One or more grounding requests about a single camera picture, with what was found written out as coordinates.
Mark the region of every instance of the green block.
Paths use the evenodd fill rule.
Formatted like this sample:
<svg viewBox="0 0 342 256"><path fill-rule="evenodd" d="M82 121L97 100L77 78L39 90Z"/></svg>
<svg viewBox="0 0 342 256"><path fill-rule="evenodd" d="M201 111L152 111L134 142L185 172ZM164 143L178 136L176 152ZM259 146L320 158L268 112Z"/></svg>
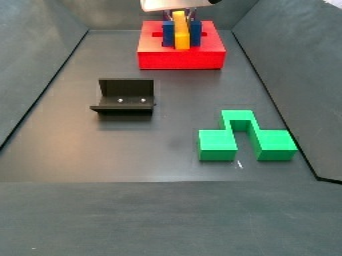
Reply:
<svg viewBox="0 0 342 256"><path fill-rule="evenodd" d="M251 110L221 110L220 128L230 128L233 132L247 132L255 116Z"/></svg>
<svg viewBox="0 0 342 256"><path fill-rule="evenodd" d="M198 130L198 160L232 161L236 152L237 146L230 130Z"/></svg>
<svg viewBox="0 0 342 256"><path fill-rule="evenodd" d="M221 110L218 126L222 131L198 132L200 160L233 160L237 147L232 132L247 132L257 161L292 159L297 149L289 133L261 130L251 110Z"/></svg>
<svg viewBox="0 0 342 256"><path fill-rule="evenodd" d="M297 151L285 130L260 130L252 146L257 161L288 161Z"/></svg>

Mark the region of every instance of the black bracket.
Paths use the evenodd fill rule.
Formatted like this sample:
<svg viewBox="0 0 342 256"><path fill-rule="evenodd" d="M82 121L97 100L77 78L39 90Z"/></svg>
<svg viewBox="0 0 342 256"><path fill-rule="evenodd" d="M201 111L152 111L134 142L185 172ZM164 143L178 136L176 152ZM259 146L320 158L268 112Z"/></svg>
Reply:
<svg viewBox="0 0 342 256"><path fill-rule="evenodd" d="M98 79L101 100L90 109L100 114L150 112L154 106L152 79Z"/></svg>

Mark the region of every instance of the red block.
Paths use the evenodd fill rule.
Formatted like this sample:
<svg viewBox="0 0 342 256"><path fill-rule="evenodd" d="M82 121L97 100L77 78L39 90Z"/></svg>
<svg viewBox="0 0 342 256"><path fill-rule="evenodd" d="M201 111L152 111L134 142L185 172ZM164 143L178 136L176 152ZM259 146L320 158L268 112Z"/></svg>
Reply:
<svg viewBox="0 0 342 256"><path fill-rule="evenodd" d="M140 69L220 69L225 49L212 21L201 21L201 44L189 50L162 47L161 21L144 21L137 46Z"/></svg>

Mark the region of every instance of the plastic block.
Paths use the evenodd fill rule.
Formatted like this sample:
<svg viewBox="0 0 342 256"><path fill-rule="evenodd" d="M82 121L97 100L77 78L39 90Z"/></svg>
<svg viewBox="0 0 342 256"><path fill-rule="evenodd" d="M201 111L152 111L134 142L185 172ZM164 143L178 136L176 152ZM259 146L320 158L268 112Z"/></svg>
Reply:
<svg viewBox="0 0 342 256"><path fill-rule="evenodd" d="M257 161L292 159L297 149L288 131L261 130L251 110L222 110L218 126L232 137L232 132L247 132Z"/></svg>
<svg viewBox="0 0 342 256"><path fill-rule="evenodd" d="M257 161L288 161L297 151L285 130L260 130L257 141L259 146L253 151Z"/></svg>
<svg viewBox="0 0 342 256"><path fill-rule="evenodd" d="M251 110L221 110L221 129L226 129L225 127L230 127L232 131L234 132L248 132L251 121L253 121L253 125L257 125Z"/></svg>
<svg viewBox="0 0 342 256"><path fill-rule="evenodd" d="M201 38L201 22L193 20L189 22L189 45L192 47L200 46Z"/></svg>
<svg viewBox="0 0 342 256"><path fill-rule="evenodd" d="M201 21L200 47L176 50L162 47L161 21L144 21L137 46L140 69L220 69L225 59L225 49L212 21Z"/></svg>
<svg viewBox="0 0 342 256"><path fill-rule="evenodd" d="M237 152L233 134L226 130L200 130L197 154L201 161L232 161Z"/></svg>
<svg viewBox="0 0 342 256"><path fill-rule="evenodd" d="M173 21L162 21L162 47L174 46L174 24Z"/></svg>
<svg viewBox="0 0 342 256"><path fill-rule="evenodd" d="M174 23L174 48L176 50L189 49L189 33L184 11L172 12Z"/></svg>

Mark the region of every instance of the gray wall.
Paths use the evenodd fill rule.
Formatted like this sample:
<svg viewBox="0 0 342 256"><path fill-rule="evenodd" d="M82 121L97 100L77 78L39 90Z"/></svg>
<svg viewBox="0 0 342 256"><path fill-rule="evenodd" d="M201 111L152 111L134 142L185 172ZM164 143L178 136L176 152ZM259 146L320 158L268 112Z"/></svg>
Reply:
<svg viewBox="0 0 342 256"><path fill-rule="evenodd" d="M342 10L260 0L233 33L316 175L342 180Z"/></svg>
<svg viewBox="0 0 342 256"><path fill-rule="evenodd" d="M90 29L141 28L142 20L160 19L160 12L144 13L140 0L58 0ZM230 29L257 0L221 0L198 9L201 20L213 20L218 29Z"/></svg>
<svg viewBox="0 0 342 256"><path fill-rule="evenodd" d="M0 146L85 32L54 0L0 0Z"/></svg>

